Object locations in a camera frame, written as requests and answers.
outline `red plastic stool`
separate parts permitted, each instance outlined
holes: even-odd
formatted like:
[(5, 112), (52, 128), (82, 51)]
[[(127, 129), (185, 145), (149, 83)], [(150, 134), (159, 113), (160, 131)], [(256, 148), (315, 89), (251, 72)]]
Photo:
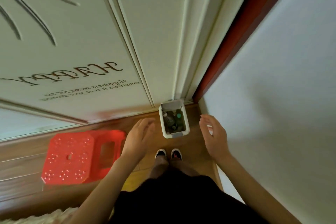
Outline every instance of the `red plastic stool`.
[(42, 171), (42, 180), (50, 185), (88, 183), (103, 179), (111, 167), (99, 166), (104, 143), (114, 142), (113, 163), (120, 157), (121, 142), (126, 133), (121, 130), (90, 130), (55, 135), (49, 144)]

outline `shoe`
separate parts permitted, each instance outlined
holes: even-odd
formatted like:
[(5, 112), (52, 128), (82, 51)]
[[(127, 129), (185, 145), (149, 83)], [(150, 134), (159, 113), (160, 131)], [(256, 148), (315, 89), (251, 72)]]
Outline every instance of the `shoe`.
[(166, 153), (166, 151), (165, 151), (164, 149), (160, 149), (160, 150), (158, 150), (158, 151), (156, 152), (156, 154), (155, 154), (155, 158), (156, 158), (157, 156), (160, 156), (160, 155), (165, 155), (165, 156), (167, 157), (167, 153)]
[(182, 160), (182, 154), (179, 149), (172, 149), (170, 153), (170, 158), (179, 158)]

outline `red door trim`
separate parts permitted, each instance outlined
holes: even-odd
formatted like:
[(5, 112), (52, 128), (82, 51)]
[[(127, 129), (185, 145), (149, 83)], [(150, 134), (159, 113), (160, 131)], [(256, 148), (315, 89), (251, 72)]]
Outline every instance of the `red door trim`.
[(244, 0), (192, 99), (197, 103), (278, 0)]

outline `hand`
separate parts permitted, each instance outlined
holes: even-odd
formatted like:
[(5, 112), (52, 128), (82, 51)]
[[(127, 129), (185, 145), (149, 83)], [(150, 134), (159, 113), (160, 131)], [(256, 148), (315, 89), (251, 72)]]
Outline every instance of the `hand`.
[(199, 121), (199, 127), (202, 131), (205, 146), (207, 147), (210, 156), (217, 163), (231, 155), (229, 152), (226, 131), (214, 116), (202, 114), (201, 120)]
[(121, 156), (127, 156), (136, 163), (144, 158), (148, 147), (147, 142), (155, 131), (154, 121), (154, 118), (138, 120), (126, 137)]

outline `person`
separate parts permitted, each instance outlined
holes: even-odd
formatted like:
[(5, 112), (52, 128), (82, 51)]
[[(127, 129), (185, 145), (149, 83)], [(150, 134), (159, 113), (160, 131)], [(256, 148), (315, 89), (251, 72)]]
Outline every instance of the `person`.
[(74, 213), (70, 223), (300, 223), (233, 157), (226, 131), (213, 116), (201, 115), (199, 126), (210, 156), (245, 204), (222, 192), (210, 177), (200, 175), (185, 163), (178, 149), (172, 150), (170, 161), (164, 149), (158, 150), (149, 178), (135, 191), (120, 192), (152, 139), (154, 119), (145, 118), (128, 133), (120, 158)]

